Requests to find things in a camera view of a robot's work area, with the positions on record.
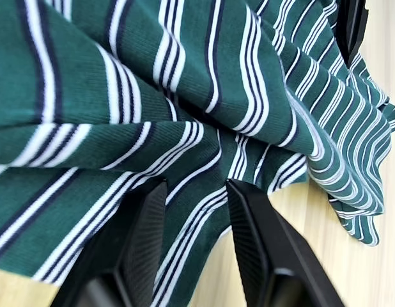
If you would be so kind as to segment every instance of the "wood grain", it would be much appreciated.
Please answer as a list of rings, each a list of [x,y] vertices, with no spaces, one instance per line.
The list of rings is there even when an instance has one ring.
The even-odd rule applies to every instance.
[[[395,0],[370,1],[368,8],[361,52],[372,76],[395,104]],[[381,242],[375,248],[343,230],[326,194],[313,183],[293,185],[270,197],[309,241],[347,306],[395,307],[395,134],[380,173],[386,213],[376,218]],[[47,307],[56,292],[56,287],[0,271],[0,307]],[[212,250],[190,306],[245,306],[231,233]]]

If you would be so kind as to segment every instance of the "navy blue stripe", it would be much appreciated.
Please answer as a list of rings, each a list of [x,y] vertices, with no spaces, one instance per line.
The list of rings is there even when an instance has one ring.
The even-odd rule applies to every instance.
[[[299,22],[299,23],[298,23],[298,21],[296,22],[296,24],[295,24],[295,26],[294,26],[294,29],[297,28],[297,32],[296,32],[296,33],[294,34],[294,36],[293,36],[293,40],[292,40],[293,42],[295,41],[295,37],[297,36],[298,32],[300,31],[300,29],[301,29],[303,23],[305,22],[305,20],[307,20],[307,15],[308,15],[308,13],[313,9],[313,6],[314,6],[316,3],[317,3],[317,1],[315,1],[315,2],[312,3],[312,5],[309,7],[307,13],[304,15],[304,18],[301,20],[301,22]]]
[[[213,160],[216,158],[216,156],[219,154],[219,150],[220,150],[220,147],[219,147],[218,151],[215,152],[215,153],[213,153],[213,155],[211,155],[207,161],[205,161],[204,163],[202,163],[201,165],[199,165],[199,166],[198,166],[196,169],[194,169],[191,173],[193,173],[193,172],[199,170],[200,168],[204,167],[204,166],[207,165],[210,161],[213,161]],[[205,173],[208,173],[209,171],[211,171],[211,170],[217,168],[218,165],[219,165],[219,163],[220,163],[220,161],[221,161],[221,158],[220,158],[215,164],[213,164],[210,168],[208,168],[208,169],[202,171],[201,173],[199,173],[199,174],[196,175],[195,177],[191,178],[186,184],[184,184],[184,185],[178,190],[178,192],[172,197],[171,202],[168,203],[167,205],[169,206],[171,203],[173,203],[174,201],[176,201],[177,197],[178,197],[179,195],[181,195],[181,193],[182,193],[186,188],[188,188],[188,186],[190,186],[191,184],[193,184],[195,180],[199,179],[199,178],[200,178],[201,176],[203,176]],[[170,194],[170,193],[172,192],[172,190],[173,190],[175,187],[177,187],[178,184],[180,184],[180,182],[181,182],[182,180],[183,180],[183,178],[182,178],[181,180],[179,180],[177,183],[173,184],[173,186],[169,187],[169,189],[168,189],[169,193],[168,193],[168,194]]]
[[[52,264],[51,267],[49,267],[49,269],[47,270],[47,272],[44,274],[42,280],[45,280],[46,278],[49,277],[49,275],[51,274],[51,272],[54,270],[54,268],[57,266],[58,262],[61,260],[61,258],[64,256],[64,254],[71,248],[72,244],[79,238],[79,236],[83,233],[83,231],[85,229],[87,229],[90,224],[98,217],[99,213],[108,205],[108,203],[115,197],[116,193],[122,189],[122,187],[133,177],[129,176],[116,190],[115,193],[113,193],[112,195],[110,195],[110,197],[108,197],[108,199],[105,201],[105,203],[94,213],[94,215],[91,217],[91,219],[89,219],[87,221],[87,223],[82,227],[81,231],[79,231],[74,238],[70,241],[70,243],[68,243],[68,245],[63,249],[62,252],[60,252],[60,254],[58,255],[58,257],[56,258],[56,260],[54,261],[54,263]],[[108,216],[108,214],[110,214],[113,210],[114,210],[115,206],[112,206],[111,209],[108,211],[108,213],[105,216]],[[97,229],[97,227],[102,223],[99,222],[95,227],[94,230]],[[82,248],[85,243],[87,242],[87,240],[91,237],[91,235],[93,235],[93,233],[91,233],[88,238],[86,240],[84,240],[84,242],[82,244],[80,244],[77,248],[74,249],[74,252],[72,253],[71,256],[68,257],[68,260],[65,262],[65,264],[61,267],[60,271],[58,272],[58,274],[56,275],[56,277],[54,279],[51,280],[51,282],[55,282],[58,278],[59,275],[64,271],[65,267],[72,261],[73,257],[75,256],[76,253],[78,253],[78,251],[80,250],[80,248]]]
[[[198,225],[199,225],[200,221],[205,217],[205,215],[207,214],[207,212],[208,212],[211,208],[213,208],[214,206],[216,206],[216,205],[217,205],[219,202],[221,202],[221,201],[222,201],[222,198],[221,198],[217,203],[214,203],[213,205],[210,205],[210,206],[208,206],[208,207],[206,207],[206,208],[205,208],[205,207],[202,207],[201,210],[198,211],[198,212],[201,212],[201,211],[203,210],[203,214],[201,214],[200,218],[199,218],[197,221],[194,220],[195,223],[191,223],[191,224],[188,226],[187,230],[185,231],[185,233],[184,233],[183,236],[182,236],[182,239],[180,240],[180,243],[182,243],[182,242],[185,240],[185,237],[186,237],[187,235],[189,235],[189,238],[188,238],[187,241],[186,241],[187,243],[186,243],[186,244],[184,245],[184,247],[182,248],[181,255],[184,254],[185,250],[187,249],[187,246],[189,245],[190,238],[192,237],[190,234],[193,234],[193,233],[196,231],[196,229],[198,228]],[[171,257],[169,263],[167,264],[166,269],[165,269],[164,273],[162,274],[162,276],[165,276],[165,275],[167,274],[167,270],[170,268],[170,266],[171,266],[171,264],[172,264],[172,262],[173,262],[173,258],[174,258],[175,255],[177,254],[178,250],[179,250],[179,249],[176,249],[175,252],[173,253],[173,255],[172,255],[172,257]],[[178,257],[178,259],[177,259],[177,261],[176,261],[176,263],[175,263],[175,266],[174,266],[175,268],[179,266],[180,259],[181,259],[181,257]],[[170,277],[169,277],[169,280],[172,280],[173,275],[175,274],[175,271],[176,271],[176,269],[172,271],[172,273],[171,273],[171,275],[170,275]],[[160,286],[161,286],[161,284],[162,284],[162,281],[163,281],[163,278],[160,279],[160,281],[159,281],[159,283],[158,283],[158,285],[157,285],[157,287],[156,287],[157,290],[160,288]],[[169,287],[169,284],[170,284],[169,282],[166,283],[166,286],[165,286],[164,290],[162,291],[162,295],[161,295],[161,297],[159,298],[157,305],[160,305],[160,304],[161,304],[162,299],[163,299],[165,293],[167,292],[167,288]]]
[[[82,170],[77,170],[57,191],[54,192],[53,195],[49,197],[49,199],[36,211],[34,214],[14,233],[14,235],[2,246],[0,249],[0,258],[6,253],[6,251],[12,246],[12,244],[20,237],[20,235],[36,221],[40,215],[47,209],[48,207],[51,206],[51,204],[54,203],[54,201],[57,199],[58,196],[60,196],[65,189],[68,188],[68,186],[79,176],[79,174],[82,172]],[[35,199],[31,199],[27,202],[28,205],[24,205],[23,209],[26,210],[30,205],[34,203],[52,184],[54,184],[61,176],[57,176],[55,179],[53,179],[49,184],[46,184],[46,186],[40,191],[38,191],[35,194]],[[12,217],[12,221],[14,222],[23,212],[20,212],[20,210],[17,212],[18,216],[14,215]]]
[[[280,178],[286,174],[287,170],[290,169],[294,164],[296,164],[299,160],[301,160],[303,158],[303,156],[301,155],[300,157],[298,157],[297,159],[295,159],[287,168],[285,171],[283,171],[278,177],[277,180],[275,181],[274,187],[273,187],[273,191],[275,191],[277,189],[277,183],[279,182]]]
[[[252,41],[251,50],[250,50],[250,55],[251,55],[250,56],[250,64],[251,64],[251,67],[253,68],[253,71],[254,71],[254,83],[256,85],[256,89],[258,91],[258,95],[259,95],[260,101],[258,101],[258,99],[256,98],[256,95],[254,94],[254,90],[253,90],[253,87],[252,87],[253,80],[251,79],[250,73],[249,73],[249,64],[247,63],[247,61],[245,61],[245,67],[246,67],[246,70],[247,70],[247,76],[248,76],[248,79],[249,79],[250,89],[251,89],[251,92],[253,94],[255,103],[254,103],[254,110],[253,110],[253,113],[251,114],[250,120],[246,123],[246,125],[242,128],[242,130],[246,129],[253,122],[254,116],[255,116],[255,114],[257,112],[257,103],[258,102],[260,102],[260,108],[261,108],[260,109],[261,110],[260,114],[262,114],[263,110],[264,110],[264,101],[263,101],[263,97],[261,96],[261,91],[260,91],[260,85],[259,85],[258,77],[257,77],[257,74],[256,74],[256,72],[254,70],[254,60],[253,60],[254,44],[255,44],[255,41],[256,41],[256,37],[258,35],[258,29],[256,27],[256,23],[253,22],[253,19],[256,18],[256,17],[252,13],[251,13],[251,17],[252,17],[251,20],[250,20],[250,27],[251,28],[250,28],[249,36],[248,36],[249,39],[247,40],[247,45],[246,45],[246,49],[245,49],[245,58],[247,58],[247,52],[248,52],[248,47],[249,47],[249,41],[250,41],[251,33],[252,33],[252,30],[254,30],[253,41]],[[257,127],[259,121],[260,121],[260,117],[258,118],[256,124],[253,125],[252,129],[250,129],[247,133],[252,132],[253,129],[255,129]]]
[[[33,37],[31,36],[29,30],[28,16],[27,16],[27,8],[24,0],[16,0],[17,9],[19,13],[21,30],[24,34],[24,38],[26,39],[26,43],[29,47],[30,53],[33,56],[34,64],[35,64],[35,79],[36,79],[36,97],[35,97],[35,115],[32,123],[41,123],[42,122],[42,113],[44,109],[44,72],[40,62],[40,57],[38,55],[38,51],[34,44]]]
[[[302,168],[303,167],[303,165],[300,165],[299,167],[297,167],[296,169],[294,169],[293,171],[291,171],[289,174],[288,174],[288,176],[284,179],[284,180],[282,180],[281,182],[280,182],[280,184],[279,184],[279,188],[281,189],[281,186],[283,185],[283,183],[285,183],[289,178],[290,178],[290,176],[292,176],[292,174],[294,174],[296,171],[298,171],[300,168]]]
[[[210,15],[209,15],[209,21],[208,21],[208,28],[206,30],[206,42],[205,42],[205,50],[207,52],[205,53],[205,63],[206,63],[206,70],[208,72],[209,79],[211,80],[210,82],[210,90],[209,90],[209,97],[208,101],[212,100],[213,94],[214,94],[214,84],[212,81],[212,75],[210,74],[210,69],[209,69],[209,57],[208,57],[208,51],[209,51],[209,41],[210,41],[210,34],[212,32],[212,24],[214,18],[217,18],[217,23],[216,23],[216,29],[215,29],[215,36],[213,38],[213,72],[215,74],[215,78],[217,81],[217,89],[219,92],[219,97],[217,99],[216,105],[213,108],[212,112],[216,112],[216,109],[219,108],[221,102],[222,102],[222,91],[221,91],[221,86],[219,82],[219,73],[217,70],[217,44],[219,42],[219,33],[221,30],[221,24],[222,24],[222,16],[223,16],[223,9],[224,9],[224,1],[221,0],[220,6],[219,6],[219,14],[218,16],[215,17],[215,7],[216,7],[216,0],[212,0],[212,3],[210,5]]]
[[[243,149],[242,149],[243,140],[244,140],[243,134],[238,134],[238,140],[237,140],[236,145],[237,145],[237,150],[240,148],[241,151],[240,151],[240,153],[239,153],[236,166],[238,166],[239,163],[240,163],[240,160],[243,159]],[[233,171],[233,175],[232,175],[233,178],[236,178],[236,173],[238,173],[238,172],[239,172],[239,169],[237,169],[237,167],[236,167],[236,168],[234,169],[234,171]]]
[[[50,135],[47,137],[47,139],[45,139],[44,143],[40,146],[38,152],[34,155],[33,158],[31,158],[26,165],[31,164],[34,160],[36,160],[37,158],[39,158],[39,156],[41,156],[44,153],[44,150],[47,149],[48,145],[50,144],[51,140],[53,139],[53,137],[56,135],[57,131],[59,129],[59,126],[54,127],[51,130]]]
[[[114,65],[116,80],[118,83],[118,106],[119,106],[119,110],[120,110],[119,123],[123,123],[123,86],[122,86],[122,82],[124,82],[124,80],[121,80],[121,75],[118,72],[118,67],[117,67],[117,64],[115,63],[115,61],[113,61],[112,59],[111,59],[111,61]]]
[[[133,123],[134,122],[134,113],[135,113],[135,101],[134,101],[134,91],[132,89],[132,84],[129,79],[129,76],[127,72],[124,70],[125,73],[125,78],[127,78],[127,83],[128,83],[128,88],[129,88],[129,108],[130,108],[130,116],[129,116],[129,122]]]
[[[52,71],[54,74],[54,90],[56,92],[55,101],[54,101],[54,123],[63,123],[62,115],[63,115],[63,91],[61,88],[61,73],[58,66],[58,60],[56,56],[56,51],[54,48],[54,44],[52,43],[51,35],[50,35],[50,26],[49,20],[47,16],[47,5],[44,1],[37,1],[38,3],[38,11],[40,13],[40,18],[42,22],[42,32],[44,38],[44,44],[47,49],[47,54],[49,55]]]
[[[102,44],[102,47],[106,47],[108,46],[108,51],[111,52],[111,46],[109,45],[109,32],[111,30],[111,22],[112,22],[112,16],[114,15],[114,11],[115,11],[115,6],[116,3],[118,2],[118,0],[110,0],[109,1],[109,7],[108,7],[108,11],[107,11],[107,19],[105,21],[105,33],[104,33],[104,39],[105,39],[105,43]]]
[[[178,247],[181,246],[182,242],[185,240],[185,237],[186,237],[187,235],[193,233],[193,232],[196,230],[196,228],[198,227],[199,222],[202,220],[202,218],[204,218],[205,214],[206,214],[213,206],[216,206],[216,204],[218,204],[218,203],[222,200],[222,198],[220,198],[220,200],[219,200],[218,203],[214,203],[213,205],[210,205],[210,206],[208,206],[208,207],[206,207],[206,205],[207,205],[208,203],[210,203],[212,200],[214,200],[214,199],[216,199],[216,198],[219,198],[219,196],[222,195],[222,194],[224,194],[224,193],[219,193],[219,194],[217,194],[217,195],[211,197],[211,198],[210,198],[210,199],[209,199],[209,200],[208,200],[208,201],[207,201],[207,202],[196,212],[196,215],[198,215],[201,211],[203,211],[203,214],[201,215],[201,217],[198,219],[198,221],[197,221],[196,223],[190,223],[190,224],[188,225],[187,229],[186,229],[185,232],[183,233],[182,238],[181,238],[180,241],[179,241]],[[183,247],[182,252],[185,251],[185,248],[187,247],[187,245],[188,245],[188,244],[186,244],[186,245]],[[162,286],[162,282],[163,282],[163,280],[164,280],[164,276],[166,276],[167,271],[169,270],[169,268],[170,268],[170,266],[171,266],[171,264],[172,264],[172,262],[173,262],[173,259],[174,259],[175,255],[177,254],[177,251],[178,251],[178,250],[179,250],[179,248],[176,248],[176,249],[175,249],[175,251],[174,251],[174,253],[173,253],[171,259],[169,260],[168,264],[166,265],[165,271],[162,273],[162,278],[159,279],[159,282],[158,282],[158,284],[157,284],[157,286],[156,286],[156,288],[155,288],[155,292],[153,293],[153,297],[155,297],[155,296],[157,295],[157,291],[158,291],[159,288]],[[164,291],[162,292],[162,295],[161,295],[161,297],[159,298],[159,301],[158,301],[157,305],[159,305],[159,304],[161,303],[162,298],[163,298],[164,294],[166,293],[168,286],[169,286],[169,283],[166,283],[165,289],[164,289]]]
[[[144,127],[143,124],[139,124],[139,125],[138,125],[138,128],[136,129],[136,132],[134,133],[134,137],[132,138],[131,143],[128,145],[128,147],[127,147],[128,149],[126,150],[126,152],[128,152],[132,147],[134,147],[134,145],[135,145],[136,142],[138,141],[139,137],[141,136],[141,133],[142,133],[142,131],[143,131],[143,127]],[[110,163],[113,163],[114,161],[116,161],[116,159],[119,159],[120,157],[122,157],[122,155],[119,155],[117,158],[114,158]],[[115,167],[113,167],[113,169],[119,168],[119,166],[120,166],[122,163],[125,163],[125,161],[126,161],[126,159],[122,160],[119,164],[117,164]]]
[[[134,0],[127,0],[122,9],[122,14],[120,16],[120,21],[118,23],[118,32],[116,33],[116,53],[118,58],[122,58],[121,50],[122,50],[122,39],[125,33],[125,22],[127,21],[129,9],[132,6]]]
[[[267,0],[262,0],[262,1],[260,1],[259,5],[257,5],[256,12],[258,12],[258,10],[261,8],[261,5],[263,4],[264,1],[267,1]],[[267,3],[264,6],[264,8],[260,12],[258,12],[258,14],[257,14],[258,16],[261,17],[263,15],[263,13],[267,9],[267,6],[268,6],[269,3],[270,3],[270,1],[267,1]]]
[[[189,141],[190,141],[190,136],[192,135],[192,132],[193,132],[193,126],[191,127],[191,129],[190,129],[190,131],[189,131],[189,134],[188,134],[188,136],[187,136],[187,140],[186,140],[185,144],[186,144],[186,143],[193,143],[193,142],[198,138],[198,135],[199,135],[198,132],[199,132],[199,131],[197,130],[196,136],[194,137],[194,139],[192,140],[192,142],[189,142]],[[173,157],[174,157],[176,154],[178,154],[180,151],[182,151],[182,150],[185,148],[185,144],[183,144],[183,146],[179,147],[177,150],[175,150],[173,153],[171,153],[171,154],[170,154],[168,157],[166,157],[166,159],[163,160],[162,162],[165,164],[167,161],[172,160]],[[151,171],[145,173],[145,175],[151,175],[153,172],[155,172],[155,171],[156,171],[157,169],[159,169],[161,166],[162,166],[162,163],[159,164],[159,165],[156,165],[155,168],[153,168]]]
[[[71,137],[74,135],[75,131],[77,130],[77,125],[73,125],[72,129],[70,130],[70,132],[67,134],[67,136],[64,138],[63,142],[57,147],[57,150],[46,160],[42,163],[42,165],[46,165],[48,162],[50,162],[51,160],[53,160],[55,157],[57,157],[57,155],[60,153],[60,151],[62,151],[62,149],[64,149],[64,147],[66,146],[66,144],[69,142],[69,140],[71,139]]]

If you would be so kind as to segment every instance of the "light wood surface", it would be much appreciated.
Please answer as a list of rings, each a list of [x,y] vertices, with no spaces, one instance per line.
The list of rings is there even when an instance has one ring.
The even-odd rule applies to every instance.
[[[377,83],[395,104],[395,0],[370,1],[361,52]],[[339,224],[315,184],[274,193],[273,206],[309,241],[347,306],[395,307],[395,134],[381,167],[384,216],[376,218],[380,245],[367,247]],[[47,307],[57,288],[0,271],[0,307]],[[190,302],[192,307],[245,306],[231,233],[212,250]]]

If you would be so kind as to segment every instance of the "ribbed knit fabric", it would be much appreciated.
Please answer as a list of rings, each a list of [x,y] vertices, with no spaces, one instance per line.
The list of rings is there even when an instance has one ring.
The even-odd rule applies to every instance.
[[[309,177],[378,244],[395,107],[360,54],[344,64],[336,18],[335,0],[0,1],[0,268],[62,284],[152,177],[169,189],[152,306],[189,302],[227,178]]]

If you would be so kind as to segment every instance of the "green striped cloth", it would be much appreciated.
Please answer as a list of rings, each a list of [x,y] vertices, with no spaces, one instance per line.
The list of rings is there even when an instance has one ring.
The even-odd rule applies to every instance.
[[[169,189],[152,306],[189,302],[227,178],[310,178],[378,244],[395,107],[360,54],[346,67],[336,19],[335,0],[0,1],[0,268],[62,284],[152,177]]]

